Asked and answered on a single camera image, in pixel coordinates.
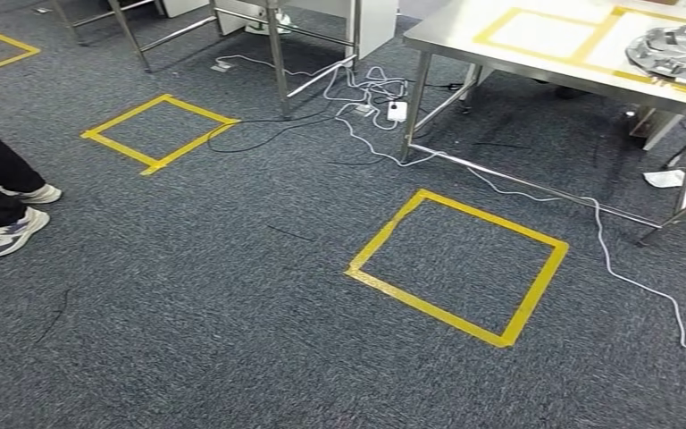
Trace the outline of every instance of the stainless steel table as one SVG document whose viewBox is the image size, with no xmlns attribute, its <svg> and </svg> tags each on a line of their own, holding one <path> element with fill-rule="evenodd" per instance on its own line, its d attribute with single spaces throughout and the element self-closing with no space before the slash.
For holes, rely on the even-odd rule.
<svg viewBox="0 0 686 429">
<path fill-rule="evenodd" d="M 483 67 L 686 115 L 686 85 L 645 75 L 629 64 L 623 52 L 630 41 L 648 29 L 683 23 L 686 7 L 639 0 L 454 0 L 404 36 L 406 45 L 421 54 L 401 156 L 406 159 L 412 151 L 435 155 L 594 207 L 586 198 L 417 145 L 414 136 L 446 107 L 471 93 Z M 434 55 L 471 63 L 473 76 L 445 103 L 420 119 L 422 93 Z M 673 216 L 666 221 L 653 221 L 611 206 L 601 209 L 653 228 L 652 235 L 686 217 L 686 178 Z"/>
<path fill-rule="evenodd" d="M 130 9 L 134 9 L 140 6 L 144 6 L 146 4 L 155 4 L 156 7 L 159 10 L 160 14 L 163 14 L 163 9 L 162 9 L 162 4 L 160 0 L 141 0 L 139 2 L 136 2 L 135 4 L 130 4 L 125 7 L 120 6 L 119 0 L 109 0 L 109 4 L 112 7 L 112 10 L 108 13 L 102 13 L 97 16 L 93 16 L 90 18 L 86 18 L 80 21 L 71 21 L 67 14 L 65 13 L 64 9 L 62 8 L 62 3 L 60 0 L 52 0 L 54 4 L 54 8 L 56 11 L 59 13 L 60 17 L 62 18 L 62 21 L 64 21 L 64 24 L 67 26 L 68 29 L 70 29 L 70 32 L 72 36 L 75 38 L 75 40 L 80 44 L 80 45 L 85 45 L 83 42 L 82 38 L 79 36 L 77 32 L 77 28 L 87 25 L 91 22 L 99 21 L 104 18 L 108 18 L 111 16 L 114 16 L 117 21 L 119 22 L 120 26 L 122 27 L 122 30 L 125 33 L 125 37 L 127 37 L 128 41 L 130 44 L 133 46 L 133 49 L 135 50 L 136 54 L 138 55 L 138 58 L 140 59 L 140 62 L 143 63 L 143 67 L 146 70 L 146 72 L 151 72 L 151 65 L 149 64 L 148 60 L 146 59 L 146 51 L 149 51 L 151 49 L 154 49 L 155 47 L 161 46 L 171 40 L 174 40 L 175 38 L 178 38 L 184 34 L 189 33 L 190 31 L 193 31 L 195 29 L 199 29 L 206 24 L 209 24 L 211 22 L 214 22 L 216 25 L 216 30 L 217 30 L 217 38 L 219 39 L 222 36 L 222 32 L 220 30 L 220 23 L 219 23 L 219 13 L 226 13 L 228 15 L 233 15 L 237 16 L 239 18 L 243 18 L 249 21 L 254 21 L 254 22 L 259 22 L 264 25 L 267 25 L 269 28 L 269 39 L 270 39 L 270 45 L 272 46 L 272 59 L 274 62 L 275 66 L 275 73 L 276 73 L 276 79 L 277 79 L 277 87 L 278 91 L 280 92 L 280 105 L 282 108 L 282 114 L 285 117 L 290 117 L 290 99 L 292 97 L 295 97 L 296 95 L 300 94 L 303 92 L 305 89 L 309 88 L 312 84 L 315 82 L 324 79 L 326 76 L 329 76 L 331 73 L 335 72 L 338 68 L 348 66 L 350 64 L 353 64 L 353 66 L 356 67 L 356 64 L 360 58 L 359 54 L 359 47 L 361 46 L 361 21 L 362 21 L 362 0 L 354 0 L 354 31 L 353 31 L 353 37 L 352 40 L 344 40 L 340 38 L 333 38 L 330 36 L 326 36 L 323 34 L 315 33 L 313 31 L 309 31 L 306 29 L 300 29 L 298 27 L 290 27 L 286 26 L 283 24 L 280 24 L 277 20 L 277 11 L 278 9 L 286 4 L 289 0 L 239 0 L 240 2 L 243 3 L 249 3 L 249 4 L 255 4 L 262 6 L 266 9 L 266 21 L 262 20 L 260 18 L 256 18 L 254 16 L 246 15 L 244 13 L 237 13 L 233 12 L 224 8 L 217 7 L 217 4 L 215 0 L 210 0 L 209 1 L 209 16 L 204 18 L 201 21 L 194 22 L 187 27 L 183 29 L 179 29 L 177 31 L 172 32 L 171 34 L 164 36 L 163 38 L 160 38 L 154 42 L 151 42 L 148 45 L 141 46 L 138 43 L 138 40 L 136 39 L 135 35 L 132 33 L 130 30 L 130 26 L 128 25 L 127 18 L 125 17 L 125 11 L 128 11 Z M 285 69 L 285 63 L 283 60 L 283 55 L 282 55 L 282 48 L 280 47 L 280 31 L 279 29 L 289 29 L 293 32 L 303 34 L 312 38 L 320 38 L 323 40 L 327 40 L 333 43 L 337 43 L 340 45 L 344 46 L 351 46 L 353 48 L 353 54 L 350 55 L 348 58 L 345 58 L 341 61 L 338 61 L 334 64 L 331 65 L 330 68 L 325 70 L 322 73 L 317 74 L 313 78 L 311 78 L 307 83 L 304 85 L 294 89 L 293 91 L 288 91 L 288 80 L 287 76 L 285 75 L 284 69 Z"/>
</svg>

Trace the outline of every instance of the gray carpet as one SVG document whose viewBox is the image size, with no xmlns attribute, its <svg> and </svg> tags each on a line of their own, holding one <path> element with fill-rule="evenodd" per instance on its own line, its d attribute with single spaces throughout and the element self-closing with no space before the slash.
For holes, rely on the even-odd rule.
<svg viewBox="0 0 686 429">
<path fill-rule="evenodd" d="M 331 164 L 377 161 L 334 121 L 234 155 L 202 146 L 140 176 L 143 164 L 79 135 L 164 93 L 233 118 L 276 119 L 271 70 L 209 69 L 219 55 L 268 59 L 266 40 L 215 44 L 204 28 L 153 51 L 148 75 L 113 21 L 83 29 L 90 46 L 74 46 L 53 13 L 26 3 L 0 1 L 0 32 L 42 49 L 0 69 L 0 136 L 66 198 L 47 208 L 53 221 L 27 248 L 0 260 L 0 428 L 686 428 L 686 350 L 671 306 L 607 274 L 591 210 L 499 196 L 437 160 Z M 68 3 L 81 13 L 96 2 Z M 342 32 L 339 20 L 292 12 Z M 145 42 L 203 13 L 159 21 L 139 11 L 133 27 Z M 404 18 L 399 31 L 412 25 Z M 297 35 L 284 46 L 291 70 L 341 56 Z M 412 77 L 415 60 L 396 39 L 366 65 Z M 440 60 L 430 81 L 463 74 Z M 295 100 L 295 115 L 325 108 L 321 90 Z M 431 88 L 426 105 L 446 95 Z M 640 174 L 686 132 L 646 154 L 624 137 L 624 109 L 595 96 L 564 102 L 550 86 L 498 73 L 472 114 L 451 109 L 420 141 L 659 217 L 673 192 Z M 351 118 L 395 152 L 400 132 Z M 108 135 L 160 156 L 209 126 L 163 105 Z M 239 125 L 213 148 L 252 147 L 286 126 Z M 417 189 L 570 244 L 512 348 L 343 274 Z M 686 322 L 686 223 L 637 248 L 645 229 L 605 221 L 615 269 L 674 295 Z M 547 251 L 426 203 L 364 269 L 498 332 Z"/>
</svg>

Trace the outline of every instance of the yellow tape square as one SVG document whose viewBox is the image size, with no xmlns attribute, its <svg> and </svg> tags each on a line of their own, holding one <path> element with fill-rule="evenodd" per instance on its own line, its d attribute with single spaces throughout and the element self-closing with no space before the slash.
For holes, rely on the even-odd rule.
<svg viewBox="0 0 686 429">
<path fill-rule="evenodd" d="M 33 56 L 33 55 L 40 52 L 40 49 L 38 49 L 36 47 L 22 43 L 19 40 L 14 40 L 13 38 L 8 38 L 7 36 L 4 36 L 3 34 L 0 34 L 0 41 L 7 43 L 9 45 L 12 45 L 14 47 L 18 47 L 19 49 L 22 49 L 23 51 L 25 51 L 23 54 L 19 54 L 17 56 L 13 56 L 12 58 L 7 58 L 3 61 L 0 61 L 0 67 L 3 67 L 7 64 L 11 64 L 11 63 L 20 61 L 21 59 L 27 58 L 29 56 Z"/>
<path fill-rule="evenodd" d="M 511 320 L 509 320 L 509 323 L 506 325 L 506 328 L 500 335 L 483 329 L 476 324 L 472 324 L 471 322 L 468 322 L 457 315 L 453 315 L 442 308 L 436 307 L 427 301 L 419 299 L 415 295 L 412 295 L 405 290 L 401 290 L 396 286 L 388 284 L 362 271 L 364 264 L 366 264 L 367 261 L 369 261 L 369 259 L 374 255 L 374 253 L 377 252 L 377 250 L 380 249 L 383 244 L 385 244 L 385 241 L 388 240 L 398 224 L 425 200 L 434 201 L 444 206 L 467 213 L 468 215 L 479 217 L 484 221 L 515 231 L 526 237 L 545 243 L 553 248 L 548 260 L 540 269 L 538 277 L 524 295 L 522 302 L 520 302 L 519 307 L 517 307 Z M 488 344 L 503 348 L 512 346 L 516 342 L 516 339 L 519 337 L 522 329 L 527 324 L 527 320 L 530 318 L 532 311 L 538 305 L 540 297 L 542 297 L 543 292 L 545 292 L 548 284 L 556 273 L 556 270 L 564 260 L 564 256 L 566 255 L 568 249 L 569 245 L 561 240 L 554 239 L 548 235 L 531 230 L 518 223 L 513 223 L 501 217 L 495 216 L 494 214 L 483 212 L 477 208 L 459 203 L 453 199 L 442 197 L 441 195 L 430 192 L 427 189 L 419 189 L 414 196 L 411 197 L 411 199 L 409 199 L 400 210 L 398 210 L 396 215 L 385 224 L 380 232 L 378 232 L 374 238 L 372 238 L 372 240 L 367 243 L 366 246 L 364 246 L 361 252 L 356 255 L 346 270 L 346 274 L 368 286 L 373 287 L 374 289 L 380 290 L 381 292 L 398 299 L 408 306 L 414 307 L 446 324 L 450 324 L 457 329 L 469 333 L 470 335 L 475 336 L 480 340 L 487 342 Z"/>
<path fill-rule="evenodd" d="M 636 73 L 630 73 L 630 72 L 622 71 L 622 70 L 615 70 L 613 68 L 603 67 L 600 65 L 590 64 L 587 62 L 588 56 L 593 52 L 593 50 L 596 48 L 596 46 L 606 37 L 606 35 L 609 33 L 609 31 L 611 31 L 614 28 L 614 26 L 617 24 L 617 22 L 619 22 L 624 17 L 624 15 L 627 13 L 636 13 L 639 15 L 658 18 L 660 20 L 677 22 L 677 25 L 686 24 L 686 19 L 684 19 L 684 18 L 671 16 L 671 15 L 664 15 L 662 13 L 654 13 L 651 11 L 642 11 L 640 9 L 632 9 L 629 7 L 622 7 L 622 6 L 615 6 L 611 10 L 611 13 L 601 22 L 581 21 L 581 20 L 576 20 L 573 18 L 568 18 L 565 16 L 554 15 L 551 13 L 542 13 L 542 12 L 533 11 L 533 10 L 529 10 L 529 9 L 522 9 L 519 7 L 511 7 L 508 9 L 508 11 L 506 11 L 506 13 L 501 15 L 497 20 L 495 20 L 493 23 L 491 23 L 486 29 L 484 29 L 483 31 L 478 33 L 477 36 L 474 37 L 474 41 L 476 43 L 482 43 L 483 45 L 499 47 L 499 48 L 503 48 L 503 49 L 508 50 L 508 51 L 533 56 L 535 58 L 539 58 L 539 59 L 543 59 L 543 60 L 555 61 L 558 63 L 563 63 L 563 64 L 572 65 L 572 66 L 576 66 L 576 67 L 582 67 L 583 69 L 589 69 L 589 70 L 593 70 L 595 72 L 602 72 L 602 73 L 610 74 L 610 75 L 613 75 L 613 76 L 616 76 L 619 78 L 635 80 L 635 81 L 642 82 L 642 83 L 654 83 L 656 85 L 666 85 L 666 86 L 670 86 L 674 89 L 677 89 L 679 91 L 686 92 L 686 85 L 683 85 L 681 83 L 669 82 L 666 80 L 658 80 L 658 79 L 651 77 L 651 76 L 646 76 L 646 75 L 641 75 L 641 74 L 636 74 Z M 593 31 L 590 34 L 589 38 L 584 40 L 580 44 L 580 46 L 571 55 L 567 55 L 567 56 L 549 55 L 546 53 L 537 52 L 535 50 L 527 49 L 524 47 L 509 45 L 507 43 L 498 43 L 497 41 L 494 40 L 494 37 L 498 34 L 498 32 L 500 30 L 502 30 L 505 26 L 507 26 L 513 20 L 515 20 L 518 17 L 525 15 L 525 14 L 526 15 L 535 15 L 535 16 L 539 16 L 542 18 L 566 22 L 566 23 L 570 23 L 570 24 L 577 24 L 580 26 L 590 26 L 593 28 Z"/>
<path fill-rule="evenodd" d="M 127 121 L 128 119 L 132 118 L 133 116 L 137 114 L 141 114 L 145 112 L 146 110 L 150 109 L 151 107 L 154 107 L 155 105 L 158 105 L 160 103 L 170 103 L 172 105 L 176 105 L 177 107 L 191 112 L 193 114 L 200 114 L 206 118 L 213 119 L 217 122 L 220 122 L 220 125 L 213 130 L 210 130 L 203 136 L 191 141 L 190 143 L 186 144 L 185 146 L 175 150 L 171 154 L 165 156 L 164 158 L 161 159 L 154 159 L 151 156 L 148 156 L 142 152 L 139 152 L 132 147 L 128 147 L 123 145 L 122 143 L 115 141 L 113 139 L 109 139 L 108 137 L 102 135 L 101 133 L 109 130 L 115 125 L 118 125 L 122 122 Z M 95 127 L 92 130 L 87 130 L 83 132 L 80 136 L 84 139 L 92 139 L 97 141 L 98 143 L 101 143 L 104 146 L 110 147 L 117 152 L 120 152 L 126 156 L 129 156 L 133 159 L 138 160 L 139 162 L 148 165 L 148 168 L 146 168 L 141 175 L 148 176 L 151 175 L 155 172 L 158 172 L 159 170 L 163 169 L 165 166 L 170 164 L 171 162 L 175 161 L 176 159 L 180 158 L 181 156 L 185 155 L 186 153 L 190 152 L 191 150 L 195 149 L 196 147 L 199 147 L 206 143 L 209 138 L 214 138 L 226 130 L 229 130 L 233 125 L 236 123 L 240 122 L 240 120 L 237 119 L 232 119 L 228 118 L 226 116 L 222 116 L 220 114 L 216 114 L 214 112 L 209 112 L 208 110 L 205 110 L 201 107 L 198 107 L 197 105 L 192 105 L 190 103 L 186 103 L 184 101 L 181 101 L 175 97 L 172 96 L 172 94 L 163 94 L 157 98 L 154 98 L 151 101 L 145 102 L 143 105 L 139 105 L 138 107 L 135 107 L 133 109 L 130 109 L 129 111 L 125 112 L 124 114 L 121 114 L 117 116 L 116 118 L 111 119 L 108 122 L 102 123 L 101 125 Z"/>
</svg>

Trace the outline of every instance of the silver metal object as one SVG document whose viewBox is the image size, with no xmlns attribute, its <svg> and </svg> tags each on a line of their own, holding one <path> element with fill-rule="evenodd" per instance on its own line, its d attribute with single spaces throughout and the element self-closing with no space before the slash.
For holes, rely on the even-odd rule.
<svg viewBox="0 0 686 429">
<path fill-rule="evenodd" d="M 268 8 L 267 23 L 270 28 L 270 47 L 272 48 L 272 59 L 274 61 L 274 72 L 277 79 L 277 90 L 280 92 L 280 108 L 282 116 L 290 118 L 290 99 L 288 97 L 288 77 L 285 76 L 285 60 L 282 57 L 282 46 L 280 46 L 280 30 L 277 21 L 277 9 Z"/>
<path fill-rule="evenodd" d="M 124 31 L 125 37 L 128 38 L 130 44 L 133 45 L 133 47 L 135 48 L 135 52 L 138 54 L 138 59 L 140 60 L 140 62 L 143 63 L 143 70 L 150 73 L 151 65 L 148 63 L 146 56 L 143 55 L 143 51 L 140 50 L 140 45 L 138 44 L 138 41 L 135 39 L 135 35 L 133 35 L 132 31 L 130 31 L 130 26 L 128 26 L 128 19 L 127 17 L 125 17 L 125 14 L 120 6 L 120 0 L 109 0 L 109 4 L 112 6 L 114 18 L 116 18 L 117 21 L 120 23 L 120 27 L 122 27 L 122 31 Z"/>
<path fill-rule="evenodd" d="M 356 54 L 353 54 L 343 61 L 338 61 L 337 63 L 333 64 L 329 69 L 327 69 L 327 70 L 323 71 L 322 73 L 314 76 L 307 83 L 305 83 L 305 84 L 301 85 L 300 87 L 294 89 L 293 92 L 288 94 L 288 98 L 293 98 L 293 97 L 297 96 L 298 94 L 300 94 L 301 92 L 303 92 L 307 88 L 311 87 L 314 83 L 324 79 L 325 76 L 331 75 L 333 72 L 335 72 L 340 67 L 344 67 L 344 66 L 346 66 L 346 64 L 349 64 L 355 60 L 356 60 Z"/>
<path fill-rule="evenodd" d="M 246 15 L 245 13 L 233 12 L 233 11 L 228 10 L 228 9 L 222 9 L 221 7 L 218 7 L 216 9 L 217 9 L 217 12 L 226 13 L 228 15 L 232 15 L 232 16 L 235 16 L 238 18 L 242 18 L 244 20 L 253 21 L 253 22 L 263 24 L 263 25 L 267 25 L 267 26 L 270 25 L 269 21 L 263 20 L 261 18 L 256 18 L 255 16 Z M 339 45 L 345 45 L 345 46 L 353 46 L 354 45 L 353 42 L 343 40 L 342 38 L 332 38 L 330 36 L 325 36 L 325 35 L 320 34 L 320 33 L 315 33 L 313 31 L 309 31 L 308 29 L 300 29 L 298 27 L 280 24 L 279 22 L 277 22 L 276 26 L 279 29 L 287 29 L 289 31 L 294 31 L 298 34 L 303 34 L 304 36 L 309 36 L 310 38 L 319 38 L 322 40 L 327 40 L 328 42 L 337 43 Z"/>
<path fill-rule="evenodd" d="M 618 76 L 609 75 L 607 73 L 603 73 L 602 76 L 593 75 L 593 73 L 588 70 L 580 72 L 575 67 L 556 67 L 556 63 L 554 62 L 551 62 L 550 69 L 548 69 L 548 67 L 543 68 L 546 66 L 546 63 L 538 58 L 502 48 L 498 49 L 499 55 L 494 56 L 492 49 L 488 49 L 487 45 L 475 42 L 472 37 L 467 37 L 466 33 L 466 29 L 472 26 L 473 17 L 478 13 L 477 8 L 482 8 L 482 3 L 483 0 L 454 0 L 428 19 L 422 21 L 422 23 L 417 24 L 404 35 L 406 45 L 420 51 L 420 61 L 416 74 L 416 84 L 409 104 L 404 143 L 400 151 L 401 158 L 406 159 L 412 150 L 416 150 L 454 164 L 472 168 L 477 172 L 491 174 L 559 198 L 564 198 L 583 206 L 594 207 L 593 203 L 588 199 L 517 178 L 457 156 L 416 145 L 414 143 L 414 134 L 419 128 L 424 126 L 427 121 L 434 118 L 440 111 L 444 110 L 448 105 L 459 98 L 454 95 L 437 109 L 428 113 L 423 120 L 419 121 L 422 93 L 427 82 L 427 76 L 430 72 L 432 56 L 442 55 L 473 63 L 478 66 L 478 68 L 490 67 L 505 72 L 512 72 L 534 79 L 546 80 L 573 88 L 588 90 L 606 97 L 613 97 L 627 102 L 638 103 L 640 105 L 650 105 L 656 109 L 675 112 L 677 114 L 686 114 L 686 92 L 669 91 L 658 93 L 650 83 L 642 84 L 645 85 L 645 92 L 642 92 L 636 89 L 635 82 L 631 80 L 619 78 Z M 464 85 L 460 92 L 472 91 L 474 87 L 480 83 L 479 76 L 480 75 L 478 74 L 477 79 L 468 79 L 467 84 Z M 676 159 L 673 159 L 671 162 L 678 162 L 685 152 L 686 148 L 675 156 Z M 657 231 L 678 223 L 686 217 L 686 176 L 674 214 L 665 222 L 656 222 L 641 215 L 629 213 L 614 207 L 602 206 L 601 209 L 605 213 L 616 215 L 623 219 L 653 228 L 654 231 L 640 241 L 640 243 L 646 243 L 648 242 L 649 237 L 656 235 Z"/>
<path fill-rule="evenodd" d="M 136 52 L 136 55 L 138 56 L 138 59 L 140 62 L 143 64 L 144 70 L 146 72 L 151 72 L 151 66 L 146 59 L 145 52 L 154 49 L 156 47 L 159 47 L 171 40 L 174 40 L 175 38 L 178 38 L 184 34 L 188 34 L 189 32 L 199 29 L 206 24 L 209 24 L 211 22 L 214 22 L 216 25 L 217 29 L 217 37 L 218 40 L 222 38 L 222 28 L 221 24 L 219 21 L 219 14 L 220 13 L 226 13 L 228 15 L 232 16 L 237 16 L 239 18 L 253 21 L 253 22 L 258 22 L 262 23 L 264 25 L 267 25 L 269 28 L 269 37 L 270 37 L 270 46 L 272 48 L 272 59 L 273 59 L 273 65 L 275 66 L 275 75 L 276 75 L 276 80 L 277 80 L 277 87 L 278 87 L 278 92 L 280 93 L 280 106 L 282 109 L 282 114 L 285 117 L 290 117 L 290 99 L 300 92 L 304 91 L 305 89 L 309 88 L 311 85 L 313 85 L 315 82 L 319 81 L 320 79 L 324 78 L 325 76 L 330 75 L 333 73 L 335 70 L 342 66 L 348 66 L 350 63 L 353 64 L 354 67 L 356 67 L 356 64 L 359 60 L 360 57 L 360 46 L 361 46 L 361 29 L 362 29 L 362 0 L 354 0 L 354 34 L 352 35 L 352 40 L 344 40 L 341 38 L 333 38 L 330 36 L 326 36 L 320 33 L 316 33 L 313 31 L 309 31 L 306 29 L 300 29 L 297 27 L 291 27 L 287 25 L 280 24 L 277 19 L 277 11 L 278 9 L 283 6 L 284 4 L 287 4 L 289 0 L 238 0 L 243 3 L 250 3 L 250 4 L 255 4 L 258 6 L 262 6 L 265 8 L 267 11 L 267 20 L 262 20 L 259 18 L 256 18 L 255 16 L 250 16 L 246 15 L 244 13 L 237 13 L 233 12 L 227 9 L 222 9 L 220 7 L 217 7 L 217 4 L 215 0 L 209 0 L 209 10 L 210 10 L 210 16 L 207 18 L 204 18 L 201 21 L 194 22 L 187 27 L 183 29 L 178 29 L 177 31 L 172 32 L 171 34 L 164 36 L 163 38 L 160 38 L 154 42 L 151 42 L 148 45 L 141 46 L 138 41 L 135 38 L 135 35 L 132 33 L 130 30 L 130 26 L 127 23 L 127 19 L 125 17 L 124 12 L 128 11 L 130 9 L 134 9 L 136 7 L 143 6 L 145 4 L 151 4 L 155 3 L 157 10 L 160 11 L 160 13 L 163 12 L 162 5 L 160 3 L 161 0 L 141 0 L 135 4 L 131 4 L 129 6 L 121 7 L 119 0 L 109 0 L 109 3 L 112 6 L 112 11 L 108 13 L 102 13 L 97 16 L 92 16 L 86 19 L 83 19 L 81 21 L 76 21 L 72 22 L 68 19 L 67 14 L 65 13 L 64 9 L 62 8 L 60 0 L 52 0 L 52 3 L 54 5 L 55 10 L 59 13 L 59 16 L 61 17 L 62 21 L 66 25 L 66 27 L 70 30 L 73 38 L 80 44 L 80 45 L 85 45 L 83 40 L 80 38 L 77 28 L 81 27 L 83 25 L 87 25 L 91 22 L 99 21 L 104 18 L 108 18 L 111 16 L 114 16 L 119 22 L 120 26 L 122 27 L 122 31 L 125 34 L 125 37 L 128 39 L 130 44 L 133 46 L 133 50 Z M 345 60 L 333 64 L 329 70 L 326 70 L 323 73 L 320 73 L 320 75 L 315 76 L 313 79 L 302 85 L 301 87 L 295 89 L 292 92 L 288 92 L 288 78 L 285 75 L 284 72 L 284 59 L 282 55 L 282 47 L 280 45 L 280 32 L 279 29 L 288 29 L 290 31 L 296 32 L 298 34 L 303 34 L 305 36 L 309 36 L 312 38 L 319 38 L 322 40 L 327 40 L 329 42 L 337 43 L 339 45 L 343 46 L 350 46 L 353 47 L 354 54 L 346 58 Z M 213 67 L 214 70 L 217 70 L 219 72 L 225 72 L 227 71 L 227 68 L 224 67 L 219 67 L 219 64 L 217 66 Z"/>
<path fill-rule="evenodd" d="M 686 80 L 686 25 L 652 29 L 630 43 L 626 53 L 646 72 Z"/>
</svg>

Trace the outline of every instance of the black cable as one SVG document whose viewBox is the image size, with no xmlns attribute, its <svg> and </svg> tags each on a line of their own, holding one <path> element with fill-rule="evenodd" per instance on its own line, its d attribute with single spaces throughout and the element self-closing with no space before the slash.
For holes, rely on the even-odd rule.
<svg viewBox="0 0 686 429">
<path fill-rule="evenodd" d="M 272 143 L 276 138 L 278 138 L 280 135 L 282 135 L 285 131 L 295 130 L 295 129 L 297 129 L 297 128 L 303 128 L 303 127 L 307 127 L 307 126 L 309 126 L 309 125 L 315 125 L 315 124 L 317 124 L 317 123 L 322 123 L 322 122 L 331 121 L 331 120 L 335 119 L 336 117 L 337 117 L 337 116 L 330 116 L 330 117 L 327 117 L 327 118 L 322 119 L 322 120 L 320 120 L 320 121 L 314 121 L 314 122 L 309 122 L 309 123 L 302 123 L 302 124 L 300 124 L 300 125 L 294 125 L 294 126 L 292 126 L 292 127 L 283 128 L 282 130 L 276 132 L 273 136 L 271 136 L 271 137 L 268 138 L 267 140 L 265 140 L 265 141 L 259 143 L 258 145 L 254 145 L 254 146 L 252 146 L 252 147 L 246 147 L 246 148 L 243 148 L 243 149 L 234 149 L 234 150 L 220 150 L 220 149 L 215 149 L 215 148 L 212 147 L 212 141 L 211 141 L 210 139 L 207 141 L 207 144 L 208 144 L 209 149 L 210 149 L 212 152 L 216 152 L 216 153 L 218 153 L 218 154 L 240 154 L 240 153 L 242 153 L 242 152 L 248 152 L 248 151 L 250 151 L 250 150 L 258 149 L 259 147 L 266 146 L 266 145 Z"/>
</svg>

